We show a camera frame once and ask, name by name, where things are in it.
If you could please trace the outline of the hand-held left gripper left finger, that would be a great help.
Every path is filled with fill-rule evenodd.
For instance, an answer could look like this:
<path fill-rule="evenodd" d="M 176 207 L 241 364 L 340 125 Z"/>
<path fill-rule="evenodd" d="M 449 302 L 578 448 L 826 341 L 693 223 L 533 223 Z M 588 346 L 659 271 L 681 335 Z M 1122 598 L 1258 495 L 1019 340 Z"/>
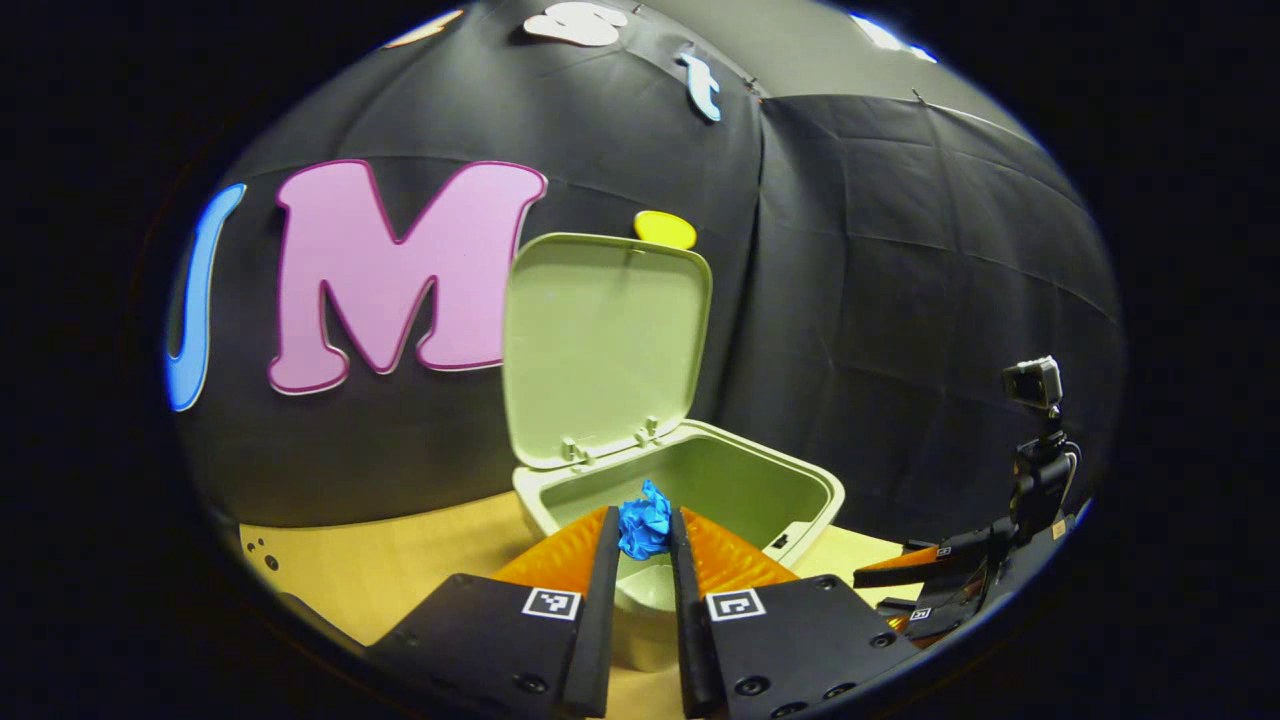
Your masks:
<path fill-rule="evenodd" d="M 604 717 L 618 544 L 600 507 L 493 578 L 449 577 L 365 657 L 434 719 Z"/>

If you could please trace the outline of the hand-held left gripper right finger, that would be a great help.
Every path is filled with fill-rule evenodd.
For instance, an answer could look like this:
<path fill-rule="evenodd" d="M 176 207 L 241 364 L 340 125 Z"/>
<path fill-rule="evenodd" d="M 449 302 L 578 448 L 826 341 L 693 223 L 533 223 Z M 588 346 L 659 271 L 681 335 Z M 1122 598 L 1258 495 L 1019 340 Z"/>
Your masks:
<path fill-rule="evenodd" d="M 815 719 L 909 664 L 920 648 L 833 574 L 704 591 L 710 556 L 694 515 L 671 516 L 678 667 L 689 719 Z"/>

